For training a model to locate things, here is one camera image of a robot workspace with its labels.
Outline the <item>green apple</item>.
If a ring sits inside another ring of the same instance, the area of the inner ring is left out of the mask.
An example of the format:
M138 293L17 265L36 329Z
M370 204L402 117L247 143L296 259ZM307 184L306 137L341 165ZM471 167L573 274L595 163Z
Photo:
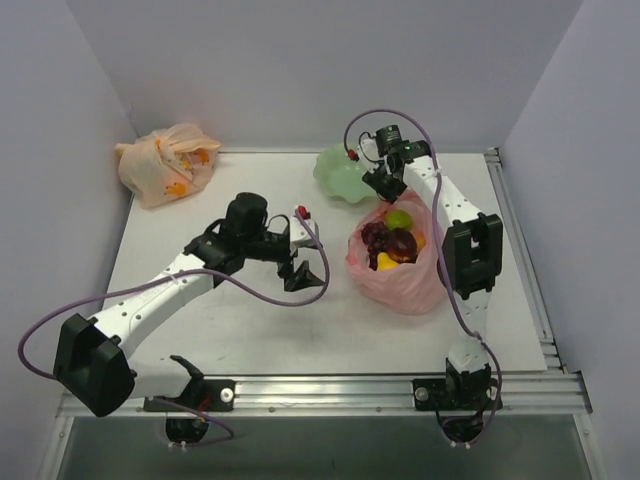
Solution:
M404 210L391 210L385 214L384 223L389 230L410 230L413 227L413 219Z

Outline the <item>green leaf-shaped plate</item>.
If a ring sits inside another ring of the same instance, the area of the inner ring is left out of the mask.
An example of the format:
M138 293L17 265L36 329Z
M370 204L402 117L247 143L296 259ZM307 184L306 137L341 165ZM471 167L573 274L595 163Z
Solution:
M359 162L348 158L341 145L335 145L318 154L313 177L329 198L357 204L377 197L374 190L362 180L366 172Z

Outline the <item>red grape bunch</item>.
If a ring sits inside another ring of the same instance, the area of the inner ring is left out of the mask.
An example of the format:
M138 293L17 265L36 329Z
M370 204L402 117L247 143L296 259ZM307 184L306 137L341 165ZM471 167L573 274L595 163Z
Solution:
M386 252L390 230L383 221L369 222L362 228L360 236L367 249L369 268L376 271L378 255Z

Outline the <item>dark red apple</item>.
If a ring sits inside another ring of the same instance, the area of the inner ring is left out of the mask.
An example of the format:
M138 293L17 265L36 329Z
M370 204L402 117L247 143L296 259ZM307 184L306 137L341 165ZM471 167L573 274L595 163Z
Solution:
M395 228L390 231L386 253L397 263L414 263L418 256L417 241L410 231Z

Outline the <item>yellow pear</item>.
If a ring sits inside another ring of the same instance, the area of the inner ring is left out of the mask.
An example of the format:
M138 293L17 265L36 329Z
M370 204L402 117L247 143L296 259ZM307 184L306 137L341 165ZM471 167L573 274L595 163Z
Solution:
M394 269L400 265L399 262L394 260L388 253L380 252L377 255L377 271L387 271Z

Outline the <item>pink plastic bag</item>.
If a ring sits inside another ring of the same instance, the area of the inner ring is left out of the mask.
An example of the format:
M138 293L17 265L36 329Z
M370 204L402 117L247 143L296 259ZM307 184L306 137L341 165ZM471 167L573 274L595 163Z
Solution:
M414 263L400 264L387 271L369 268L366 246L360 232L364 225L384 221L391 210L404 210L413 219L410 232L422 232L426 245ZM437 253L433 242L431 211L412 191L402 194L394 204L380 202L357 224L351 233L345 257L345 268L359 293L397 313L421 315L433 310L446 296L437 273Z

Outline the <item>orange peach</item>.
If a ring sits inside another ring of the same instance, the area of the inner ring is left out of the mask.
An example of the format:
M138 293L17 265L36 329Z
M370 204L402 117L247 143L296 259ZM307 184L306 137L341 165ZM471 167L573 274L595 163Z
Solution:
M417 253L420 253L427 243L426 237L422 232L413 232L413 237L416 242Z

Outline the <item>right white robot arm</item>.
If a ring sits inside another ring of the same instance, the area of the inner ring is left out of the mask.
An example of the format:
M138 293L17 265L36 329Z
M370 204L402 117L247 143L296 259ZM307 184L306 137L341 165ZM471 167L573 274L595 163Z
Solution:
M459 331L446 356L443 395L456 409L495 400L500 380L492 375L500 368L485 336L490 295L502 270L502 220L473 205L421 142L381 153L363 180L390 203L409 189L431 205L438 274Z

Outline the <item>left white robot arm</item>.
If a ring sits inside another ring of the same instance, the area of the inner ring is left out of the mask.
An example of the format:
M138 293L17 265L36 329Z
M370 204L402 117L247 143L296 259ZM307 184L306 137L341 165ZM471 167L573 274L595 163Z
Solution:
M167 398L180 411L198 407L205 397L204 375L184 357L172 355L157 367L132 362L157 328L189 302L232 282L248 260L275 264L287 292L327 290L328 275L317 277L308 261L295 261L302 248L323 249L309 211L297 206L284 230L273 232L267 208L258 194L237 194L225 216L193 238L151 282L116 293L117 304L90 318L75 314L65 320L54 378L97 417L131 398Z

